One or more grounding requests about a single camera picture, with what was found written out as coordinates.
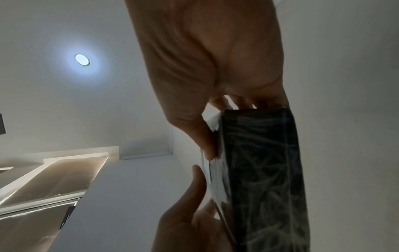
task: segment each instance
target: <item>hand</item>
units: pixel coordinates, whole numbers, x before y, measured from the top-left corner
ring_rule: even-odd
[[[213,201],[198,210],[207,183],[199,166],[193,166],[193,180],[180,200],[161,217],[153,252],[232,252],[222,223],[214,218]]]
[[[209,102],[239,109],[288,106],[283,48],[272,0],[126,0],[155,94],[167,120],[208,160],[215,137]]]

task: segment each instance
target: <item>round ceiling light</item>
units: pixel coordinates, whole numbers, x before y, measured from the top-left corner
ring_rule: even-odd
[[[75,60],[82,66],[90,66],[90,60],[83,54],[75,55]]]

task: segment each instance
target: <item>shiny plastic film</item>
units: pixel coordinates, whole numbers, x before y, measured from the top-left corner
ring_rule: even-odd
[[[226,110],[208,121],[217,157],[203,170],[237,252],[309,252],[298,136],[289,109]]]

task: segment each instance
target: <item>package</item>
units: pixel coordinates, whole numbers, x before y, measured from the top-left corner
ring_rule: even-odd
[[[287,108],[226,110],[208,125],[217,157],[203,170],[237,252],[309,252],[298,136]]]

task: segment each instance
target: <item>black object on ceiling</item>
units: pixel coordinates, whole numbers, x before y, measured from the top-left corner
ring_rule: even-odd
[[[3,122],[3,116],[0,114],[0,135],[5,134],[5,127]]]

